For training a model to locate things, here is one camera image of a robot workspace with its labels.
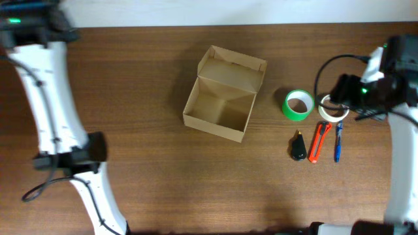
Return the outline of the blue pen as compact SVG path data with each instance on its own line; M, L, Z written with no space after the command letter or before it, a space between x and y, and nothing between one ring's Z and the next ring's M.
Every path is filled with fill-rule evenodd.
M343 130L343 121L339 121L336 126L336 145L334 150L334 162L338 163L340 161L341 156L341 137L342 137L342 130Z

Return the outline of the black glue bottle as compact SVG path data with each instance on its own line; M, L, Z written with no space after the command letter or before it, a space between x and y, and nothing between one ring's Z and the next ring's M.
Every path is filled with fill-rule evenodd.
M291 158L295 161L303 161L307 157L306 146L303 135L300 131L296 131L294 137L291 139Z

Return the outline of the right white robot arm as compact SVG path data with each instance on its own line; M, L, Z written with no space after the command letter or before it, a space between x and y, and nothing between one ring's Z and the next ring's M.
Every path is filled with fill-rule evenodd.
M417 233L417 36L397 35L370 55L362 76L342 74L330 91L333 110L352 110L357 119L385 116L391 130L391 189L381 223L313 222L309 234Z

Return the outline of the brown cardboard box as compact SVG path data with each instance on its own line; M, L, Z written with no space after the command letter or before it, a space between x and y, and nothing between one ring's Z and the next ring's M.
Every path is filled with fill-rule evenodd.
M182 112L184 125L241 143L267 61L218 46L209 47Z

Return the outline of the white tape roll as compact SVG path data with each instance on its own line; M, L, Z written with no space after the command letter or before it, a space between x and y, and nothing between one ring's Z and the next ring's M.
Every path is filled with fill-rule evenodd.
M324 104L325 101L330 101L330 95L325 95L320 104ZM320 116L331 123L338 123L339 121L342 121L343 119L345 119L349 113L349 109L348 110L343 110L343 113L341 116L334 116L331 115L330 113L328 113L328 111L326 111L326 109L323 106L318 106L318 110L319 110L319 114Z

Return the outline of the green tape roll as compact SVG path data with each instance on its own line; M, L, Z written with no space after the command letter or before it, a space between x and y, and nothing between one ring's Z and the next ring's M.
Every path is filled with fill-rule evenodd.
M282 112L291 121L302 121L315 107L312 96L302 89L292 90L287 94L282 105Z

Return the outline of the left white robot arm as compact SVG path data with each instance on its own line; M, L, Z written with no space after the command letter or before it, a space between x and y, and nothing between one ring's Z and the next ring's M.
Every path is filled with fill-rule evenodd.
M54 183L77 190L96 234L130 234L107 174L107 144L102 132L87 133L69 85L67 45L78 40L60 1L2 1L1 60L14 66L29 101L39 140L33 158L48 171L43 183L22 196L28 203Z

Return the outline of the orange utility knife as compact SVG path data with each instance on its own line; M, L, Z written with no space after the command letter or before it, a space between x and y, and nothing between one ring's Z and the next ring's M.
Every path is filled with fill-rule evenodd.
M311 163L317 163L321 153L321 148L327 133L332 129L332 124L328 121L320 121L317 124L312 145L310 148L308 160Z

